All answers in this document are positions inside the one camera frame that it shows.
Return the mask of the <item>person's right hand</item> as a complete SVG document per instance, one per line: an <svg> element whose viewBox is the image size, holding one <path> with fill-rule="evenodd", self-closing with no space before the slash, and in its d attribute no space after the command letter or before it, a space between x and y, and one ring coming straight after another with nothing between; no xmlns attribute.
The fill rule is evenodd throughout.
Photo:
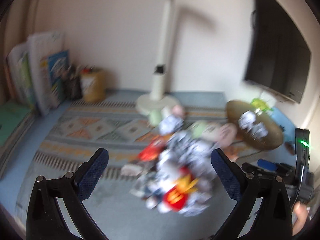
<svg viewBox="0 0 320 240"><path fill-rule="evenodd" d="M292 228L292 235L294 236L303 229L306 223L306 220L308 218L309 208L301 202L296 202L293 207L293 213L297 217L297 220L294 223Z"/></svg>

